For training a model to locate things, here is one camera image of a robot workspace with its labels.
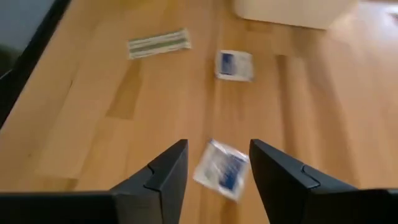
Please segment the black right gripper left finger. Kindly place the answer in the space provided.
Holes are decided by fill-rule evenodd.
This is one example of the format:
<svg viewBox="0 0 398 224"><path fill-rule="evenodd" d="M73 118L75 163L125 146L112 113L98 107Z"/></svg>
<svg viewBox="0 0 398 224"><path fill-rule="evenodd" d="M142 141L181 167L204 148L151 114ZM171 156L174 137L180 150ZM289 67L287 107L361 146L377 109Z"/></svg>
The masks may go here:
<svg viewBox="0 0 398 224"><path fill-rule="evenodd" d="M188 141L181 139L111 189L118 223L178 224L188 175Z"/></svg>

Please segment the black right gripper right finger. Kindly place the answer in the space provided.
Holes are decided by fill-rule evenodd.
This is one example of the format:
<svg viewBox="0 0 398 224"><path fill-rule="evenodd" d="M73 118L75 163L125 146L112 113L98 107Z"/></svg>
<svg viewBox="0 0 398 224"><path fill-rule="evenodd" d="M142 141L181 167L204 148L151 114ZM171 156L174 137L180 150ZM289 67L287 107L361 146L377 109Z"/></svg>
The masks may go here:
<svg viewBox="0 0 398 224"><path fill-rule="evenodd" d="M250 141L249 158L270 223L301 223L307 200L317 190L356 190L259 139Z"/></svg>

